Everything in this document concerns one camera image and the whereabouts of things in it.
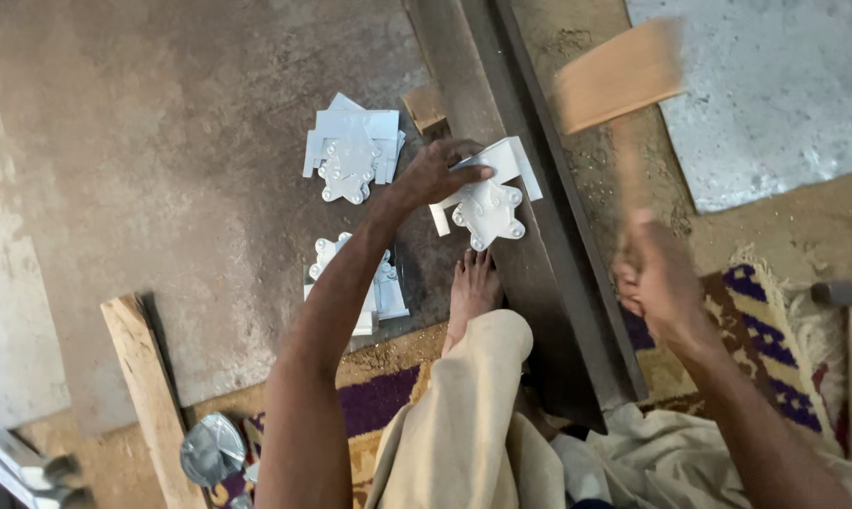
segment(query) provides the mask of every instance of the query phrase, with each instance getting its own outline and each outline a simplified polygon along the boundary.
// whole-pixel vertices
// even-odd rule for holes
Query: man's right hand
[[[635,211],[628,222],[628,239],[613,266],[621,303],[644,318],[652,337],[674,353],[720,346],[712,344],[718,335],[712,333],[687,249],[646,209]]]

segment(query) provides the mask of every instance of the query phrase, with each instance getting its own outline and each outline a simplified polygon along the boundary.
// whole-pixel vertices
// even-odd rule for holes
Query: sawdust
[[[344,387],[441,357],[447,322],[345,355],[335,384]]]

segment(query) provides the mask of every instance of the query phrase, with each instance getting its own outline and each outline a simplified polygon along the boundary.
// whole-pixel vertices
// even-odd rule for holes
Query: bare foot
[[[477,254],[467,249],[462,260],[454,268],[454,283],[451,285],[451,319],[447,322],[444,357],[454,345],[464,339],[466,323],[479,315],[501,307],[504,297],[501,281],[491,250]]]

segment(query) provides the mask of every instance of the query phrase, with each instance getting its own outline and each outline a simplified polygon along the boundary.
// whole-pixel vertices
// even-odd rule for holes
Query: metal channel
[[[646,385],[513,11],[504,0],[406,6],[453,135],[522,140],[545,198],[517,208],[527,234],[493,244],[494,258],[509,307],[533,329],[545,411],[605,433],[601,411],[645,398]]]

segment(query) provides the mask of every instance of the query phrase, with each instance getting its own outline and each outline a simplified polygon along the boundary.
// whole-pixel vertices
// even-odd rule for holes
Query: toe
[[[472,249],[467,249],[464,254],[464,268],[465,270],[470,270],[473,267],[473,263],[477,260],[477,252]]]

